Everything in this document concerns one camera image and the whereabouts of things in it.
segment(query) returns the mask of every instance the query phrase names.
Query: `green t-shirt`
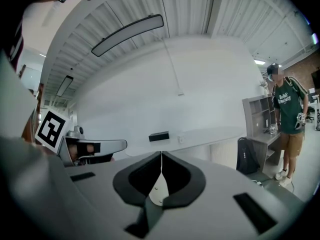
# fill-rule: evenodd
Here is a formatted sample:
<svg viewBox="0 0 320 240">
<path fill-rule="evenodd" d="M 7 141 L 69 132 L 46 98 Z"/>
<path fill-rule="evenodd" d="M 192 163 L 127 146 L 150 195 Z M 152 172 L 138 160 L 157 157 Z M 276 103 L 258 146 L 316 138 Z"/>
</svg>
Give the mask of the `green t-shirt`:
<svg viewBox="0 0 320 240">
<path fill-rule="evenodd" d="M 283 79 L 281 87 L 275 85 L 272 90 L 272 102 L 275 109 L 280 110 L 281 131 L 285 134 L 298 134 L 304 129 L 296 130 L 297 116 L 301 113 L 300 99 L 304 99 L 307 91 L 292 76 Z"/>
</svg>

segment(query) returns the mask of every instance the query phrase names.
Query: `black box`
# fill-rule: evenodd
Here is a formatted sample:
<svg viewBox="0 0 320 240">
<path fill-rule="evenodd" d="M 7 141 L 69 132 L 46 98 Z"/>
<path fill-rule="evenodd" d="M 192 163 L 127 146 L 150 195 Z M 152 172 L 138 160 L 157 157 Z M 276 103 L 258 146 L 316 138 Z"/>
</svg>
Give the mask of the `black box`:
<svg viewBox="0 0 320 240">
<path fill-rule="evenodd" d="M 149 135 L 150 142 L 162 141 L 169 139 L 169 131 L 157 132 Z"/>
</svg>

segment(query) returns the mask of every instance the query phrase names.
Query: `brick wall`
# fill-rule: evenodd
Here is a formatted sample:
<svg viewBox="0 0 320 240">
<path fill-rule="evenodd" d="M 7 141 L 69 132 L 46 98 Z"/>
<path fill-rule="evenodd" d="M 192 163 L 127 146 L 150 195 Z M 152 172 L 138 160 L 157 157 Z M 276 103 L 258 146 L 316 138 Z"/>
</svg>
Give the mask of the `brick wall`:
<svg viewBox="0 0 320 240">
<path fill-rule="evenodd" d="M 287 77 L 296 78 L 300 84 L 308 91 L 311 88 L 315 88 L 314 81 L 312 80 L 311 73 L 320 69 L 320 50 L 315 51 L 308 57 L 297 62 L 296 64 L 288 67 L 284 70 L 284 75 Z M 275 82 L 268 82 L 268 88 L 271 92 Z M 316 89 L 315 92 L 320 95 L 320 89 Z"/>
</svg>

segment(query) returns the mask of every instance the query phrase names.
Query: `black and white marker cube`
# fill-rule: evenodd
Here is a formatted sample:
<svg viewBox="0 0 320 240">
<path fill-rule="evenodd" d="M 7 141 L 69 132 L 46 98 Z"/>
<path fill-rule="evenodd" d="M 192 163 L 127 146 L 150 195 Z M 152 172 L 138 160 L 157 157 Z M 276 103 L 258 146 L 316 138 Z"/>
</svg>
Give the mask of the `black and white marker cube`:
<svg viewBox="0 0 320 240">
<path fill-rule="evenodd" d="M 49 109 L 36 130 L 35 138 L 51 151 L 58 153 L 61 139 L 71 127 L 72 123 L 68 118 Z"/>
</svg>

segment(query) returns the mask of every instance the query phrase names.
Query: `man in green t-shirt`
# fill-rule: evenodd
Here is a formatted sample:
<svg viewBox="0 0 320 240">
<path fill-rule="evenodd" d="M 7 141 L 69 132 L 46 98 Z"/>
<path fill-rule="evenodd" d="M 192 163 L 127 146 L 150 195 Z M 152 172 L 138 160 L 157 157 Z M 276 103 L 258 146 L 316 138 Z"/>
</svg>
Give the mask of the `man in green t-shirt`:
<svg viewBox="0 0 320 240">
<path fill-rule="evenodd" d="M 281 148 L 284 150 L 283 170 L 274 177 L 285 187 L 292 182 L 297 156 L 302 148 L 305 129 L 301 127 L 303 123 L 297 123 L 297 116 L 302 119 L 301 122 L 304 121 L 308 110 L 308 93 L 297 79 L 292 76 L 285 77 L 277 64 L 268 66 L 267 74 L 270 81 L 275 81 L 272 102 L 278 130 L 281 132 Z"/>
</svg>

